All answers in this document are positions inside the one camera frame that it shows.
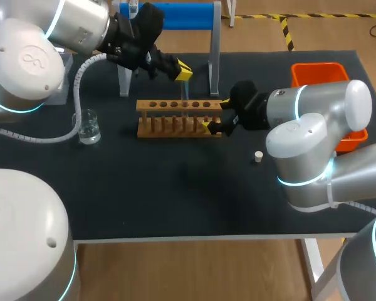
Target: yellow black tape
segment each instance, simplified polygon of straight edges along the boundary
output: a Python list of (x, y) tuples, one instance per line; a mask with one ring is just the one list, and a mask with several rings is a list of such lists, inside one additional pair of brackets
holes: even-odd
[[(228, 16), (222, 16), (222, 19), (229, 19)], [(376, 14), (240, 14), (236, 19), (264, 19), (271, 18), (376, 18)]]
[(294, 51), (294, 43), (293, 39), (291, 38), (290, 31), (288, 30), (287, 18), (280, 18), (279, 20), (281, 24), (281, 29), (283, 30), (284, 37), (286, 39), (288, 51)]

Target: orange container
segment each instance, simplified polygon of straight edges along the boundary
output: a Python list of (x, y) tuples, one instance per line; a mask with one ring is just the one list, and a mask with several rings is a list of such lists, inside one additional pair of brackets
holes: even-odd
[[(318, 83), (333, 83), (350, 80), (343, 65), (331, 63), (299, 63), (291, 67), (293, 76), (292, 87), (303, 85), (316, 85)], [(368, 139), (366, 129), (360, 132), (352, 132), (337, 145), (337, 152), (354, 151), (359, 143)]]

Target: wooden test tube rack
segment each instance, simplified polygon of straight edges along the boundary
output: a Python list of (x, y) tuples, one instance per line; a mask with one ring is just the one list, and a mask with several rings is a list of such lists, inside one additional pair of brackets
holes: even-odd
[[(220, 138), (221, 133), (211, 135), (202, 125), (203, 122), (220, 122), (219, 114), (222, 111), (220, 102), (220, 100), (137, 100), (137, 111), (141, 113), (138, 138)], [(175, 112), (175, 115), (171, 117), (154, 115), (162, 112)]]

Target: black table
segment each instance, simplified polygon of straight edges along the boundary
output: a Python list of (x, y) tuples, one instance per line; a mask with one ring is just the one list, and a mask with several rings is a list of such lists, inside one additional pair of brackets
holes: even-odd
[[(191, 99), (206, 99), (207, 55), (180, 58), (193, 67)], [(70, 76), (84, 58), (76, 56)], [(297, 62), (337, 61), (351, 79), (372, 91), (373, 113), (367, 144), (376, 143), (376, 93), (353, 51), (222, 54), (220, 99), (239, 80), (253, 80), (261, 91), (291, 85)], [(43, 107), (20, 123), (3, 125), (36, 137), (57, 137), (71, 128), (69, 103)], [(374, 216), (341, 205), (301, 213), (286, 202), (272, 158), (250, 164), (265, 149), (267, 131), (237, 129), (221, 139), (137, 139), (136, 99), (179, 99), (180, 85), (164, 76), (148, 81), (142, 71), (133, 79), (130, 98), (118, 96), (117, 68), (100, 62), (85, 74), (83, 108), (98, 114), (102, 139), (83, 147), (76, 140), (33, 145), (0, 136), (0, 168), (17, 169), (46, 181), (63, 200), (77, 241), (176, 237), (304, 238), (326, 234), (350, 236)], [(367, 201), (376, 208), (376, 199)]]

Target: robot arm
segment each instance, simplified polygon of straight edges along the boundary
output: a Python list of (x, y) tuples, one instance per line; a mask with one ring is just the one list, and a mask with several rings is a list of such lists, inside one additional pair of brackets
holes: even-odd
[(191, 70), (154, 45), (163, 22), (151, 4), (128, 20), (109, 16), (101, 0), (0, 0), (0, 121), (36, 110), (61, 87), (64, 66), (51, 42), (82, 54), (99, 50), (150, 78), (160, 70), (171, 80), (188, 80)]
[(335, 148), (353, 131), (368, 125), (372, 98), (364, 82), (352, 80), (259, 93), (252, 82), (237, 83), (222, 107), (233, 109), (227, 121), (207, 124), (230, 135), (270, 129), (268, 153), (278, 168), (288, 202), (312, 212), (376, 198), (376, 144), (335, 157)]

